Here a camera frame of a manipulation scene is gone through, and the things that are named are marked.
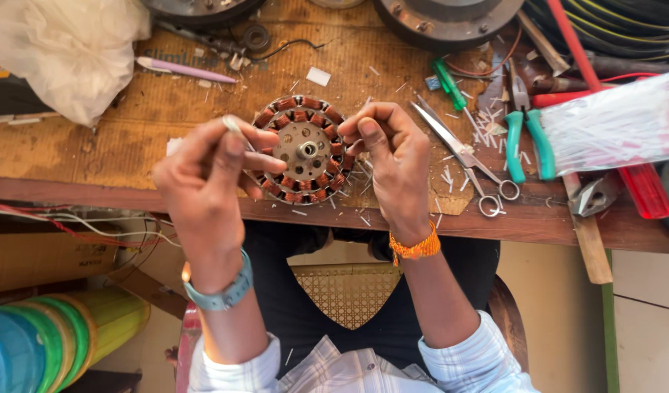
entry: blue container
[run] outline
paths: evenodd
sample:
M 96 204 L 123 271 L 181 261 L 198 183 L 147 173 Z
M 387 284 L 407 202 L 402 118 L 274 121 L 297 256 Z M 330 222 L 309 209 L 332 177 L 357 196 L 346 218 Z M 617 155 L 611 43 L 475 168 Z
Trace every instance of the blue container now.
M 44 365 L 44 348 L 33 325 L 0 312 L 0 393 L 35 392 Z

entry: pliers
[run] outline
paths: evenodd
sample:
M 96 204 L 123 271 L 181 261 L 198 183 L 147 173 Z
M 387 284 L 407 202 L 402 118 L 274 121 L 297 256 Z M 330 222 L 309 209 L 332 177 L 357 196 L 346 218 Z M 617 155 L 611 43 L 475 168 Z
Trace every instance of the pliers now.
M 509 74 L 512 83 L 511 99 L 516 109 L 504 117 L 504 120 L 509 124 L 506 144 L 509 174 L 511 174 L 514 183 L 526 182 L 526 175 L 523 173 L 519 158 L 519 138 L 521 137 L 523 121 L 526 121 L 526 126 L 533 137 L 534 150 L 536 150 L 538 177 L 542 180 L 553 180 L 555 179 L 555 155 L 543 128 L 540 126 L 540 111 L 538 109 L 531 110 L 531 101 L 529 100 L 526 84 L 517 75 L 513 59 L 509 59 Z

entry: bolt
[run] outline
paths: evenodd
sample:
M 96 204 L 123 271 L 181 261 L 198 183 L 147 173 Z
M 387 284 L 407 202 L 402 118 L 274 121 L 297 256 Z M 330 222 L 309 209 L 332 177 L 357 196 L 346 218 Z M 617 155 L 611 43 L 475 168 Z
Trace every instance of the bolt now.
M 400 3 L 395 3 L 392 5 L 392 14 L 394 16 L 400 16 L 402 13 L 402 5 Z

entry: wristwatch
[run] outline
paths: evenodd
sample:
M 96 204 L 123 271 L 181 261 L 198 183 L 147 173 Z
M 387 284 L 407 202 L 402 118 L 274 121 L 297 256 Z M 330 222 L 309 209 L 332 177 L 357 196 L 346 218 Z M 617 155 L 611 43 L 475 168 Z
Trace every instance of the wristwatch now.
M 242 251 L 242 269 L 237 273 L 237 277 L 225 290 L 214 294 L 202 294 L 194 289 L 191 282 L 184 282 L 184 289 L 186 289 L 189 299 L 196 303 L 198 308 L 207 311 L 226 311 L 233 308 L 245 293 L 252 288 L 254 284 L 252 280 L 252 262 L 245 250 L 240 247 Z

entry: person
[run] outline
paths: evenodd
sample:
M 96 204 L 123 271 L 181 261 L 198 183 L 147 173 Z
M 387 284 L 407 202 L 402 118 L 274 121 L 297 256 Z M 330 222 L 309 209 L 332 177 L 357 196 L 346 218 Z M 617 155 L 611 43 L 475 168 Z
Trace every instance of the person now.
M 190 266 L 187 291 L 201 308 L 189 391 L 535 392 L 484 311 L 498 242 L 439 239 L 429 221 L 426 134 L 395 103 L 366 105 L 339 134 L 347 154 L 370 152 L 390 226 L 374 248 L 403 269 L 381 310 L 356 330 L 325 316 L 286 264 L 323 246 L 329 229 L 240 216 L 238 187 L 263 197 L 242 170 L 286 170 L 246 148 L 275 146 L 276 134 L 228 115 L 196 127 L 156 165 Z

